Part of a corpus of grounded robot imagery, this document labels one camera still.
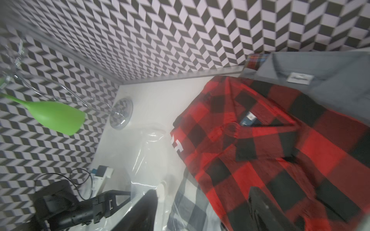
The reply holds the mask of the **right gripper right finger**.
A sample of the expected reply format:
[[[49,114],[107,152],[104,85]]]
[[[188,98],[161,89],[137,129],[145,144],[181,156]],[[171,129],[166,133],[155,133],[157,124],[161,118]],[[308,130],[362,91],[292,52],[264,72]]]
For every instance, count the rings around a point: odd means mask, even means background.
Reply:
[[[251,187],[248,197],[252,231],[299,231],[258,187]]]

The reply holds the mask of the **red black printed shirt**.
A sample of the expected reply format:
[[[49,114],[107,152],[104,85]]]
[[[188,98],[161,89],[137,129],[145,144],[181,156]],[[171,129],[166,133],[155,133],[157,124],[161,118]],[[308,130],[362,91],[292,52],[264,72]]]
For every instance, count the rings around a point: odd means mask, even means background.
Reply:
[[[252,187],[303,231],[352,231],[370,212],[370,129],[302,92],[211,79],[172,145],[230,231],[251,229]]]

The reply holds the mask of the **plaid flannel shirt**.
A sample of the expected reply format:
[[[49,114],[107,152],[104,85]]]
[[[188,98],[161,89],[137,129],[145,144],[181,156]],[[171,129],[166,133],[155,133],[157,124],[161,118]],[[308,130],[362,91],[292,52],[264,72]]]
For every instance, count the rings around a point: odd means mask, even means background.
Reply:
[[[247,55],[244,68],[258,70],[268,57],[269,54],[249,54]]]

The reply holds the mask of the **black white checked shirt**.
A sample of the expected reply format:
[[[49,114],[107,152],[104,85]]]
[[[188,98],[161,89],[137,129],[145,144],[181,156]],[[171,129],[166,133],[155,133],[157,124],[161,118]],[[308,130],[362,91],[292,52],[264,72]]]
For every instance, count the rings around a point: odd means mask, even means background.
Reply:
[[[166,230],[226,230],[199,184],[187,169],[174,198]]]

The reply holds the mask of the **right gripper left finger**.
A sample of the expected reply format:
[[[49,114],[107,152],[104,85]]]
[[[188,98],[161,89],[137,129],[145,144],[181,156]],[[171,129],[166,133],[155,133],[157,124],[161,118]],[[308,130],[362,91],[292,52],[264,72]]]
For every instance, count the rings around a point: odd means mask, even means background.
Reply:
[[[112,231],[154,231],[157,207],[157,193],[155,190],[149,190]]]

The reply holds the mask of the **clear plastic vacuum bag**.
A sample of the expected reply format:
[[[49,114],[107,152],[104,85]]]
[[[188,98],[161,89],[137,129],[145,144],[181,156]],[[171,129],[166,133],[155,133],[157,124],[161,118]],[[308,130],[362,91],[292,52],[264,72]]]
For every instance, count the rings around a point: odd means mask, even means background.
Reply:
[[[152,125],[120,131],[106,128],[92,163],[94,167],[100,165],[114,169],[103,191],[130,192],[130,197],[118,196],[117,202],[120,204],[128,198],[131,201],[97,224],[97,230],[111,231],[149,190],[156,190],[161,181],[168,184],[168,198],[164,208],[158,203],[154,230],[166,230],[185,169],[184,163],[172,147],[168,131]]]

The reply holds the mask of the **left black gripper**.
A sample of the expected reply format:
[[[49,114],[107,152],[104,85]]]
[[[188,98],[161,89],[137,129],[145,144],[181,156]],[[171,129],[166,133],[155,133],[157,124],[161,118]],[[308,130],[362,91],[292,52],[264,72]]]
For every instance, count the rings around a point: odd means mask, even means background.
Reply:
[[[130,197],[131,193],[110,190],[79,201],[67,180],[54,182],[34,193],[34,220],[41,231],[64,231],[80,224],[96,224],[131,201],[128,198],[118,205],[117,196]]]

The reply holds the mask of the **dark grey garment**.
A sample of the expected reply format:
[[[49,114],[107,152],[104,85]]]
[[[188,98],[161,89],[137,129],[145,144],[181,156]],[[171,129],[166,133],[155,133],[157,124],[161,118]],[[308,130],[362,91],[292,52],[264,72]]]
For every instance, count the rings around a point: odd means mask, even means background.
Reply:
[[[240,77],[297,89],[320,105],[370,123],[370,53],[282,52]]]

